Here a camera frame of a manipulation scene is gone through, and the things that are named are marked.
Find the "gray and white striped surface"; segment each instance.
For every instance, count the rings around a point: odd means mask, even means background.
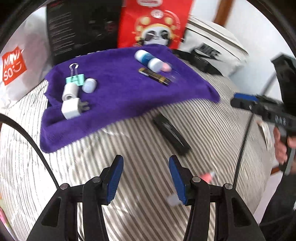
[[[192,147],[183,166],[195,175],[215,171],[215,185],[232,183],[249,113],[233,109],[237,88],[227,78],[203,74],[219,92],[218,104],[189,100],[151,110],[140,117],[106,126],[54,153],[44,154],[59,184],[83,184],[109,166],[116,154],[124,157],[124,171],[115,199],[103,207],[111,241],[181,241],[189,207],[170,207],[175,192],[168,169],[172,146],[152,124],[158,112],[167,117]],[[39,145],[41,118],[47,106],[47,81],[7,111]],[[274,150],[266,145],[253,121],[243,155],[237,191],[254,212],[270,175]],[[0,136],[0,192],[7,217],[20,241],[26,240],[36,219],[55,192],[41,160],[27,141],[3,125]],[[79,205],[78,223],[82,223]],[[208,240],[213,240],[215,210],[211,206]]]

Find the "purple microfiber cloth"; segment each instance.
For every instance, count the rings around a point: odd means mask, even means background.
[[[160,74],[174,82],[167,87],[140,74],[138,71],[143,65],[134,58],[139,49],[170,63],[172,72]],[[97,87],[93,93],[84,93],[80,88],[78,97],[89,103],[90,110],[66,120],[61,112],[62,94],[72,63],[79,64],[78,74],[84,74],[85,79],[96,79]],[[210,83],[163,45],[112,49],[79,56],[53,67],[45,79],[49,83],[45,96],[52,105],[44,111],[41,123],[40,147],[46,153],[110,123],[142,115],[158,106],[195,98],[214,102],[220,99]]]

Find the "blue gripper pad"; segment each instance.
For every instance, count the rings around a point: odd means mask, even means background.
[[[257,97],[254,96],[254,95],[247,95],[247,94],[242,94],[242,93],[235,93],[233,97],[236,98],[236,99],[245,99],[245,100],[259,102],[259,100],[257,99]]]
[[[116,155],[110,166],[104,183],[107,183],[107,202],[110,203],[116,194],[119,180],[123,171],[123,157]]]
[[[173,156],[170,157],[168,166],[178,194],[178,198],[185,205],[187,203],[186,186],[182,180],[181,173],[178,171],[178,168],[174,162]]]

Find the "black wire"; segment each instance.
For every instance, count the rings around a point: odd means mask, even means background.
[[[233,180],[234,189],[236,189],[236,187],[237,187],[237,179],[238,179],[238,176],[239,176],[240,165],[241,165],[241,162],[242,162],[242,155],[244,153],[244,147],[246,146],[246,140],[247,140],[247,137],[248,137],[248,134],[249,134],[249,130],[250,130],[250,127],[251,127],[253,116],[254,116],[254,114],[252,113],[250,118],[249,118],[249,122],[247,124],[247,128],[246,128],[246,131],[245,131],[245,134],[244,134],[244,139],[242,141],[242,147],[241,147],[240,152],[239,152],[239,158],[237,160],[237,168],[235,170],[235,175],[234,175],[234,180]]]
[[[3,115],[1,113],[0,113],[0,122],[3,122],[5,124],[11,126],[13,129],[17,130],[24,138],[26,138],[26,140],[32,145],[34,150],[37,152],[38,156],[40,157],[41,161],[43,162],[43,165],[45,166],[45,168],[48,171],[50,177],[52,178],[56,188],[58,189],[59,184],[58,184],[52,170],[50,169],[46,159],[44,158],[41,150],[38,148],[37,144],[34,142],[32,137],[18,123],[16,123],[13,119],[11,119],[8,116]]]
[[[276,72],[274,72],[270,76],[270,78],[267,81],[267,84],[263,87],[263,90],[261,91],[260,95],[265,95],[267,93],[267,91],[270,89],[270,87],[273,85],[275,80],[276,80]],[[247,124],[244,139],[243,139],[243,142],[242,142],[242,147],[241,147],[241,149],[239,151],[239,158],[237,160],[237,168],[235,169],[235,175],[234,175],[234,180],[233,180],[234,189],[236,189],[236,186],[237,186],[237,179],[238,179],[238,175],[239,175],[240,164],[242,162],[242,155],[244,153],[244,147],[246,145],[246,140],[247,140],[247,137],[248,137],[248,134],[249,134],[249,130],[250,130],[250,127],[251,127],[251,122],[253,120],[253,116],[254,116],[254,114],[252,113],[250,115],[250,119],[249,119],[249,122]]]

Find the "black and gold battery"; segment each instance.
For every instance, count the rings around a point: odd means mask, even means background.
[[[155,73],[152,70],[149,70],[147,68],[143,68],[143,67],[140,68],[139,73],[141,73],[141,74],[143,74],[143,75],[145,75],[145,76],[147,76],[147,77],[149,77],[149,78],[151,78],[151,79],[153,79],[153,80],[155,80],[155,81],[157,81],[157,82],[159,82],[159,83],[161,83],[161,84],[163,84],[165,86],[168,86],[170,84],[170,82],[171,82],[168,78],[166,78],[166,77],[164,77],[164,76],[162,76],[160,74],[157,74],[157,73]]]

